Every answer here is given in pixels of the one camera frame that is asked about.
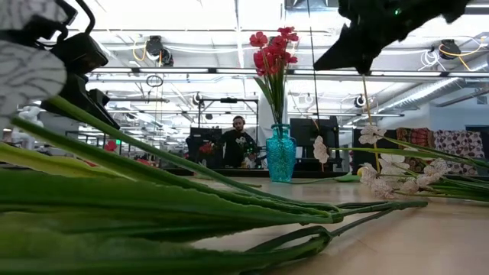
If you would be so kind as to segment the black round ceiling device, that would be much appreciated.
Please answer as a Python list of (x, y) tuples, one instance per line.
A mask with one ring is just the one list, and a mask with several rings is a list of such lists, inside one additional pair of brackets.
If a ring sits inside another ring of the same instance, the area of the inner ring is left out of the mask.
[(173, 66), (173, 55), (164, 47), (161, 36), (150, 36), (145, 43), (146, 56), (158, 66)]
[(461, 54), (461, 50), (453, 39), (441, 40), (439, 56), (444, 60), (453, 60)]

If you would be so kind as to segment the long ceiling light strip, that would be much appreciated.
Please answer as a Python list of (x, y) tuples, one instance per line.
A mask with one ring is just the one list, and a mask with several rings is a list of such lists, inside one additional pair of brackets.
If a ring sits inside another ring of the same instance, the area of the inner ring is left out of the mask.
[[(231, 75), (252, 75), (256, 74), (254, 69), (226, 69), (226, 68), (138, 68), (138, 67), (109, 67), (98, 68), (92, 73), (176, 73), (176, 74), (231, 74)], [(358, 76), (354, 70), (289, 70), (289, 75), (300, 76)], [(387, 77), (463, 77), (463, 78), (482, 78), (489, 77), (489, 72), (450, 72), (450, 71), (371, 71), (369, 76), (387, 76)]]

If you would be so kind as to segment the black screen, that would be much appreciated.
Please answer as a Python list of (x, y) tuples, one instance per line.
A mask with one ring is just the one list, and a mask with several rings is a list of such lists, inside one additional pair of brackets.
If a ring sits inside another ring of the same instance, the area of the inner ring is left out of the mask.
[(222, 145), (219, 144), (221, 137), (220, 128), (191, 128), (186, 139), (189, 160), (210, 169), (221, 168), (223, 158)]

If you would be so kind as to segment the black panel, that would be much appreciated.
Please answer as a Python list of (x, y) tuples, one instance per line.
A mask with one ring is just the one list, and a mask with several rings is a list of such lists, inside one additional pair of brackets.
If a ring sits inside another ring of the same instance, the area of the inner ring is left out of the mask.
[[(372, 144), (361, 144), (358, 141), (360, 136), (361, 136), (361, 130), (360, 129), (354, 129), (353, 130), (352, 147), (356, 147), (356, 148), (373, 148), (374, 147)], [(382, 139), (382, 140), (377, 141), (377, 147), (383, 148), (383, 149), (397, 149), (398, 145), (395, 143), (392, 143), (388, 140)], [(353, 174), (356, 174), (358, 169), (364, 163), (370, 163), (373, 168), (377, 167), (377, 163), (376, 163), (374, 153), (370, 153), (367, 151), (352, 150), (350, 152), (350, 157), (351, 157), (351, 161), (350, 161), (351, 171)]]

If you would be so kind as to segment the black monitor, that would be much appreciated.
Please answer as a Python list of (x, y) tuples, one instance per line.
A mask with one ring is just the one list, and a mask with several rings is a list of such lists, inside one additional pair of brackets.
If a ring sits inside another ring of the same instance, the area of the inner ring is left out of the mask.
[(296, 139), (296, 171), (333, 171), (342, 164), (338, 151), (339, 127), (335, 116), (328, 119), (291, 118), (290, 134)]

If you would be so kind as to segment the orange patterned cloth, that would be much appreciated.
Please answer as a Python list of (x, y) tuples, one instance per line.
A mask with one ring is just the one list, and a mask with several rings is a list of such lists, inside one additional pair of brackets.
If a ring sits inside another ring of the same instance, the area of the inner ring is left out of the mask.
[[(397, 128), (397, 140), (405, 141), (423, 147), (434, 148), (433, 132), (428, 128)], [(410, 165), (410, 170), (416, 173), (423, 172), (425, 164), (418, 158), (405, 157), (405, 163)]]

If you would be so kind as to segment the red blossom spray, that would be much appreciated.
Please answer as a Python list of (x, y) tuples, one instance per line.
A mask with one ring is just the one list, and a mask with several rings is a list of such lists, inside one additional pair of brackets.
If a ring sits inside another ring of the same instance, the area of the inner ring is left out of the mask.
[(280, 27), (277, 31), (279, 35), (273, 38), (268, 38), (262, 31), (258, 31), (249, 37), (249, 44), (257, 48), (253, 54), (257, 72), (254, 80), (270, 106), (274, 123), (283, 124), (287, 70), (290, 64), (298, 61), (287, 47), (293, 42), (298, 42), (299, 37), (295, 27)]

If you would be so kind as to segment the white dotted cloth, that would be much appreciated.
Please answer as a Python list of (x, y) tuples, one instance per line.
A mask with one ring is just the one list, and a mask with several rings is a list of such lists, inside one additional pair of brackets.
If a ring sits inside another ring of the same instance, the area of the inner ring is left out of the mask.
[[(435, 149), (459, 157), (484, 159), (483, 141), (480, 132), (445, 131), (434, 132)], [(451, 172), (466, 176), (478, 176), (478, 169), (467, 164), (447, 162)]]

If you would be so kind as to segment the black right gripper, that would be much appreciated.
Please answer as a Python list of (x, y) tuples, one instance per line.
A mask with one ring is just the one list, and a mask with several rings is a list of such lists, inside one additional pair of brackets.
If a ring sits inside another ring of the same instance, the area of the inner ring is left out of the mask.
[[(338, 0), (338, 13), (350, 20), (338, 40), (313, 64), (316, 71), (355, 68), (371, 74), (371, 65), (383, 43), (404, 40), (421, 26), (416, 13), (423, 0)], [(361, 55), (354, 41), (360, 41)]]

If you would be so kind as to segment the white figure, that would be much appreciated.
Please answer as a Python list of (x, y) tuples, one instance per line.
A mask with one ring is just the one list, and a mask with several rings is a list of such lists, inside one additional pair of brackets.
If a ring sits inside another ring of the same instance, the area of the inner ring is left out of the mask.
[[(40, 113), (39, 107), (25, 106), (20, 111), (18, 116), (37, 126), (43, 127), (44, 126), (43, 122), (38, 119), (39, 113)], [(24, 149), (28, 149), (28, 150), (34, 149), (35, 139), (17, 126), (14, 126), (11, 133), (11, 138), (15, 144), (21, 144), (21, 147)]]

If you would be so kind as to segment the teal glass vase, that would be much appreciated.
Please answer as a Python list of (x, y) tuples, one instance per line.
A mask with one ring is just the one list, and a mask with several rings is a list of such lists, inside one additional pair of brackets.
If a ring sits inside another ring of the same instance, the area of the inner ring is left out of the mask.
[(272, 182), (291, 181), (296, 163), (296, 139), (289, 124), (272, 125), (272, 136), (266, 140), (267, 168)]

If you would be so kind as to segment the silver ventilation duct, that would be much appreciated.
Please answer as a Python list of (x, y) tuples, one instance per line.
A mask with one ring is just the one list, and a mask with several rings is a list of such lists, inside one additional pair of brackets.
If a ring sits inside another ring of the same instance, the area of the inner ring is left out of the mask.
[(489, 77), (489, 65), (478, 64), (473, 72), (450, 72), (448, 77), (433, 83), (419, 85), (379, 106), (377, 113), (386, 112), (393, 108), (404, 108), (424, 104), (438, 96), (463, 89), (470, 78)]

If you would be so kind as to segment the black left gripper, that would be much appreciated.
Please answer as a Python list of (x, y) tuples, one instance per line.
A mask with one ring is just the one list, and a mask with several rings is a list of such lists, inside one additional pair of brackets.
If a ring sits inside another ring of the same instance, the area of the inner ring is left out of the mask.
[(88, 34), (78, 33), (57, 43), (50, 52), (63, 61), (68, 72), (58, 96), (119, 130), (120, 126), (105, 109), (110, 98), (99, 89), (87, 90), (88, 78), (79, 76), (108, 63), (100, 46)]

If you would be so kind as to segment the yellow tulip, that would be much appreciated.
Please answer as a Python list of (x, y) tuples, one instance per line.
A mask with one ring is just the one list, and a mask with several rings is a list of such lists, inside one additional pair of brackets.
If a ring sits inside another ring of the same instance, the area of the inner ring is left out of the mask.
[(328, 180), (332, 180), (338, 183), (350, 183), (350, 182), (356, 182), (361, 179), (362, 173), (363, 173), (364, 168), (360, 167), (357, 170), (357, 173), (353, 175), (352, 173), (347, 173), (343, 176), (337, 176), (333, 178), (323, 178), (323, 179), (318, 179), (318, 180), (310, 180), (310, 181), (302, 181), (302, 182), (292, 182), (292, 184), (313, 184), (313, 183), (321, 183), (325, 182)]

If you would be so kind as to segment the black gantry frame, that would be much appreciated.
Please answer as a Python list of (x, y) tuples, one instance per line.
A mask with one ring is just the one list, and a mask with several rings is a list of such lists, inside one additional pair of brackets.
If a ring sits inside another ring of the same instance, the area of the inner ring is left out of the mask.
[[(202, 107), (202, 103), (207, 103), (209, 102), (208, 105), (206, 105), (205, 108)], [(220, 103), (226, 103), (226, 104), (237, 104), (238, 102), (243, 102), (253, 114), (256, 116), (256, 121), (259, 119), (259, 100), (258, 99), (237, 99), (237, 98), (232, 98), (232, 97), (225, 97), (225, 98), (220, 98), (220, 99), (199, 99), (198, 100), (198, 127), (201, 127), (202, 124), (202, 114), (204, 111), (210, 107), (214, 102), (220, 102)], [(256, 105), (256, 109), (253, 109), (250, 105), (249, 102), (252, 102)]]

